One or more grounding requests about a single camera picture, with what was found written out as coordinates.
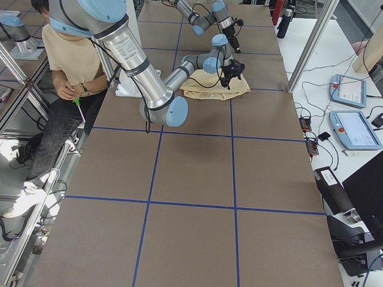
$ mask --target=red object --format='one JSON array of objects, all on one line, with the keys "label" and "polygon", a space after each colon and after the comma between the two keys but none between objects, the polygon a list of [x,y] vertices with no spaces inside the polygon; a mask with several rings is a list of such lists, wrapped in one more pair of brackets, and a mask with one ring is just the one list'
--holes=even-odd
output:
[{"label": "red object", "polygon": [[277,0],[275,3],[275,8],[274,8],[273,17],[272,17],[274,26],[278,23],[278,19],[281,16],[284,4],[285,4],[285,0]]}]

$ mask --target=yellow cloth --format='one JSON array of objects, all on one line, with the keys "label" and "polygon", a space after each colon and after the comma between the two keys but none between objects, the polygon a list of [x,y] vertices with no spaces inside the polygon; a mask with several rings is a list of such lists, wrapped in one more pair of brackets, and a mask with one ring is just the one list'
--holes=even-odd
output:
[{"label": "yellow cloth", "polygon": [[[210,87],[217,82],[218,75],[217,73],[206,73],[204,70],[196,70],[190,78],[194,78],[204,86]],[[188,79],[180,89],[184,90],[185,97],[199,100],[227,100],[250,91],[249,85],[243,75],[241,75],[241,80],[233,78],[229,86],[230,90],[222,87],[221,83],[218,82],[213,88],[204,88],[196,81]]]},{"label": "yellow cloth", "polygon": [[42,29],[42,39],[51,70],[63,71],[73,86],[95,79],[100,59],[88,39],[62,35],[49,24]]}]

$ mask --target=blue cable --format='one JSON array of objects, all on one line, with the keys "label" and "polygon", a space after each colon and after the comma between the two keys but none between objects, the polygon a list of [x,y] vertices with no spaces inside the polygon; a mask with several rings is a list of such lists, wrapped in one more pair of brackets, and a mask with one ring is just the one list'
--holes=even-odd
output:
[{"label": "blue cable", "polygon": [[366,278],[364,278],[364,281],[363,281],[363,286],[362,287],[365,287],[366,286],[366,282],[367,282],[367,278],[369,277],[369,274],[371,272],[371,269],[372,269],[372,266],[374,265],[375,261],[378,260],[380,257],[383,257],[383,254],[379,254],[371,263],[368,271],[367,271],[367,274],[366,274]]}]

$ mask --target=green screwdriver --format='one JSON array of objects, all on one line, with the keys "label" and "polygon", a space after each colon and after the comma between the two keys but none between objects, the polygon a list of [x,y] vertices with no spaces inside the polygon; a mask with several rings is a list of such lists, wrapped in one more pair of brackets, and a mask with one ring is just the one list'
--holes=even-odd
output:
[{"label": "green screwdriver", "polygon": [[84,114],[83,114],[83,112],[82,112],[82,110],[80,108],[80,97],[74,99],[73,102],[76,104],[78,110],[80,111],[81,117],[83,118],[83,121],[85,123],[85,117],[84,117]]}]

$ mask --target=black bottle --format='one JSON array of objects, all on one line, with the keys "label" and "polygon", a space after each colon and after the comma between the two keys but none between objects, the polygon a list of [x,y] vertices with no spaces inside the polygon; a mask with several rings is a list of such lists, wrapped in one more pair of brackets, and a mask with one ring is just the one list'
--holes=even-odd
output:
[{"label": "black bottle", "polygon": [[277,28],[278,29],[278,33],[276,35],[277,38],[279,38],[279,39],[285,38],[287,28],[288,28],[292,18],[293,18],[293,10],[286,9],[285,14],[283,14],[282,20],[279,23],[279,26]]}]

